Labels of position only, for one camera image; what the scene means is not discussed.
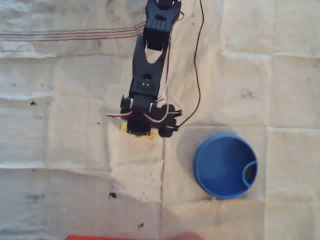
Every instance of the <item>bowl rim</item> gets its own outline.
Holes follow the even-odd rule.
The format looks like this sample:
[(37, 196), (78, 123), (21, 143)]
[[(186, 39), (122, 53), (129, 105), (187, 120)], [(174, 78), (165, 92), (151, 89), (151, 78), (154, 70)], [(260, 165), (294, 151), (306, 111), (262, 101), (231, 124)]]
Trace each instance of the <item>bowl rim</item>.
[(197, 182), (199, 183), (199, 185), (202, 187), (203, 190), (205, 190), (209, 195), (219, 198), (219, 199), (233, 199), (233, 198), (237, 198), (243, 194), (245, 194), (251, 187), (247, 186), (247, 189), (245, 191), (242, 192), (237, 192), (234, 194), (229, 194), (229, 195), (219, 195), (214, 193), (213, 191), (211, 191), (210, 189), (208, 189), (206, 187), (206, 185), (201, 181), (200, 179), (200, 173), (199, 173), (199, 168), (198, 168), (198, 163), (200, 161), (200, 156), (202, 154), (202, 152), (204, 151), (204, 149), (206, 149), (208, 147), (208, 145), (212, 144), (213, 142), (220, 140), (220, 139), (233, 139), (233, 140), (238, 140), (242, 143), (244, 143), (249, 149), (250, 151), (253, 153), (254, 156), (254, 161), (248, 163), (248, 165), (251, 164), (256, 164), (256, 172), (257, 174), (255, 174), (254, 179), (252, 181), (251, 187), (254, 184), (254, 182), (256, 181), (257, 175), (258, 175), (258, 160), (257, 160), (257, 155), (255, 153), (255, 151), (253, 150), (253, 148), (251, 147), (251, 145), (244, 140), (243, 138), (234, 135), (234, 134), (230, 134), (230, 133), (220, 133), (220, 134), (216, 134), (214, 136), (209, 137), (208, 139), (206, 139), (198, 148), (198, 150), (196, 151), (195, 157), (194, 157), (194, 162), (193, 162), (193, 168), (194, 168), (194, 175), (195, 178), (197, 180)]

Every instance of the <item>red stripe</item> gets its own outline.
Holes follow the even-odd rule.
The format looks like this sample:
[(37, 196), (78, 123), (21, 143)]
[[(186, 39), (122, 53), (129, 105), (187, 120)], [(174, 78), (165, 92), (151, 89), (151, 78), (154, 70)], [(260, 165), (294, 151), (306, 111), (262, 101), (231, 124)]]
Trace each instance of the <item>red stripe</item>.
[(145, 25), (140, 25), (132, 29), (120, 31), (96, 31), (96, 32), (50, 32), (50, 33), (0, 33), (0, 36), (21, 36), (21, 37), (34, 37), (34, 36), (58, 36), (58, 35), (88, 35), (88, 34), (120, 34), (137, 31), (142, 29)]
[(67, 38), (67, 39), (0, 39), (3, 42), (66, 42), (66, 41), (81, 41), (81, 40), (105, 40), (105, 39), (130, 39), (139, 36), (140, 33), (130, 36), (112, 36), (112, 37), (97, 37), (97, 38)]

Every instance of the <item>black wire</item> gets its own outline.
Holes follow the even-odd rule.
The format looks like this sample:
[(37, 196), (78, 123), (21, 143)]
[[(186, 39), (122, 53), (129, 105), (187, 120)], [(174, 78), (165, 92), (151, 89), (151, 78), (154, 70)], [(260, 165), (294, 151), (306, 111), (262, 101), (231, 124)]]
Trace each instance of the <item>black wire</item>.
[(185, 13), (183, 11), (181, 11), (180, 14), (183, 16), (183, 18), (178, 19), (178, 22), (182, 21), (186, 17), (186, 15), (185, 15)]
[(198, 104), (197, 104), (195, 110), (193, 111), (193, 113), (186, 120), (184, 120), (178, 126), (178, 128), (181, 128), (184, 124), (186, 124), (186, 122), (188, 122), (196, 114), (196, 112), (199, 109), (200, 103), (201, 103), (201, 88), (200, 88), (200, 81), (199, 81), (199, 72), (198, 72), (198, 67), (197, 67), (197, 55), (198, 55), (201, 32), (202, 32), (202, 29), (204, 28), (204, 25), (205, 25), (205, 11), (204, 11), (204, 6), (202, 4), (202, 0), (199, 0), (199, 1), (200, 1), (200, 5), (201, 5), (201, 12), (202, 12), (202, 24), (201, 24), (201, 27), (199, 30), (198, 39), (197, 39), (196, 47), (195, 47), (195, 53), (194, 53), (194, 69), (195, 69), (195, 74), (196, 74), (196, 83), (197, 83), (197, 87), (198, 87), (198, 91), (199, 91), (199, 100), (198, 100)]

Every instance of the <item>striped border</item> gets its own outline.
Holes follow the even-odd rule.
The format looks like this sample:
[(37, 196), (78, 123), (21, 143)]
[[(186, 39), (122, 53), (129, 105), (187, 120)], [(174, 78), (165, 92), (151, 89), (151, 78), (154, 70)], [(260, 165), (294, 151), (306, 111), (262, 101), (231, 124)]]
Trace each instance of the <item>striped border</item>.
[(128, 39), (142, 34), (145, 22), (133, 27), (115, 29), (78, 29), (52, 31), (0, 31), (2, 42), (62, 42), (81, 40)]

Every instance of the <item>red object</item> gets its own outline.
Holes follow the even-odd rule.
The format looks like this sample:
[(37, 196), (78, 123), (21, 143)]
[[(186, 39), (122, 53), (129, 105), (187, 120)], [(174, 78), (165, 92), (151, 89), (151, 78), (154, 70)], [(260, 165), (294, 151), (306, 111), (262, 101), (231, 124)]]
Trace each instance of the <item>red object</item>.
[(129, 240), (129, 239), (93, 237), (93, 236), (69, 236), (66, 240)]

